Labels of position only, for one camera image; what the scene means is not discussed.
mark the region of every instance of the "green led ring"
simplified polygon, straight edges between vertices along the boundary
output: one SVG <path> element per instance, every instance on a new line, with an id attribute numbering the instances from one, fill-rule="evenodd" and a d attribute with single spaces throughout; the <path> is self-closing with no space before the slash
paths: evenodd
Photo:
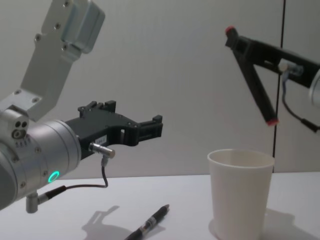
<path id="1" fill-rule="evenodd" d="M 59 172 L 59 171 L 54 171 L 54 172 L 50 175 L 50 177 L 49 177 L 49 179 L 48 179 L 48 183 L 52 183 L 54 180 L 56 180 L 56 179 L 59 177 L 59 175 L 60 175 L 60 172 Z"/>

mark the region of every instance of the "black bracket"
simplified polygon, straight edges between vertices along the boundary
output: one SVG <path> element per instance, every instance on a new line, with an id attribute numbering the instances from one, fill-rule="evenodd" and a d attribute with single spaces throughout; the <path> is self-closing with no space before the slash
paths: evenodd
<path id="1" fill-rule="evenodd" d="M 82 157 L 93 153 L 89 145 L 99 139 L 104 147 L 110 145 L 136 146 L 139 142 L 159 138 L 162 135 L 162 116 L 157 115 L 151 121 L 137 123 L 116 113 L 116 102 L 97 103 L 92 101 L 87 106 L 78 108 L 80 116 L 66 122 L 78 136 Z"/>
<path id="2" fill-rule="evenodd" d="M 225 33 L 227 36 L 225 45 L 232 50 L 265 122 L 269 126 L 277 124 L 278 116 L 272 107 L 254 65 L 261 66 L 277 74 L 282 74 L 279 70 L 281 60 L 302 66 L 303 74 L 290 74 L 289 79 L 306 88 L 310 88 L 315 75 L 320 69 L 320 65 L 281 48 L 239 36 L 233 26 L 228 27 Z"/>

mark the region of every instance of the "red tip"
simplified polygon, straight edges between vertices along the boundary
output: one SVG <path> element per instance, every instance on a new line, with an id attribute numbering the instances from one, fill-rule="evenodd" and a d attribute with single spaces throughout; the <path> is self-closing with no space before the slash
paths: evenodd
<path id="1" fill-rule="evenodd" d="M 231 29 L 234 29 L 235 27 L 234 26 L 228 26 L 226 29 L 225 29 L 225 34 L 227 34 Z"/>
<path id="2" fill-rule="evenodd" d="M 272 126 L 277 125 L 278 123 L 279 123 L 279 119 L 275 118 L 275 119 L 268 121 L 266 124 L 268 124 L 269 127 L 272 127 Z"/>

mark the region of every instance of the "silver connector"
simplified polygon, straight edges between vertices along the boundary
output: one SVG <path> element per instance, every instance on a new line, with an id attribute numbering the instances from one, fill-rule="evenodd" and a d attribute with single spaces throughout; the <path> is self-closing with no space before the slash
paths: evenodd
<path id="1" fill-rule="evenodd" d="M 295 76 L 301 76 L 304 73 L 303 66 L 297 65 L 294 62 L 291 62 L 291 61 L 288 61 L 285 59 L 281 59 L 279 65 L 278 65 L 278 69 L 282 73 L 289 71 L 290 74 L 295 75 Z"/>
<path id="2" fill-rule="evenodd" d="M 34 214 L 38 211 L 38 193 L 33 192 L 26 196 L 26 212 L 28 214 Z"/>
<path id="3" fill-rule="evenodd" d="M 45 203 L 46 201 L 48 201 L 49 198 L 46 194 L 41 194 L 39 197 L 38 197 L 38 205 L 40 204 L 43 204 Z"/>
<path id="4" fill-rule="evenodd" d="M 90 143 L 89 150 L 95 154 L 102 154 L 103 156 L 108 157 L 109 159 L 113 159 L 116 155 L 116 151 L 105 146 L 101 146 L 97 143 Z"/>

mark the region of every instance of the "cup rim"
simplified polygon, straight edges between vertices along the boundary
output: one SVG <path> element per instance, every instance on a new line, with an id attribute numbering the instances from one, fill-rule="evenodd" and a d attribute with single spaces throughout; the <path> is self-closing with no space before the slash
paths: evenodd
<path id="1" fill-rule="evenodd" d="M 221 163 L 218 161 L 215 161 L 213 159 L 210 158 L 210 155 L 218 153 L 218 152 L 227 152 L 227 151 L 237 151 L 237 152 L 249 152 L 249 153 L 253 153 L 253 154 L 259 154 L 261 156 L 265 156 L 268 157 L 271 160 L 272 163 L 268 164 L 268 165 L 263 165 L 263 166 L 236 166 L 236 165 L 230 165 L 230 164 L 225 164 L 225 163 Z M 264 153 L 264 152 L 260 152 L 260 151 L 254 151 L 254 150 L 246 150 L 246 149 L 235 149 L 235 148 L 227 148 L 227 149 L 219 149 L 219 150 L 215 150 L 210 152 L 207 155 L 207 159 L 209 161 L 212 161 L 215 164 L 221 165 L 221 166 L 225 166 L 225 167 L 229 167 L 229 168 L 237 168 L 237 169 L 265 169 L 265 168 L 269 168 L 269 167 L 273 167 L 275 165 L 275 158 Z"/>

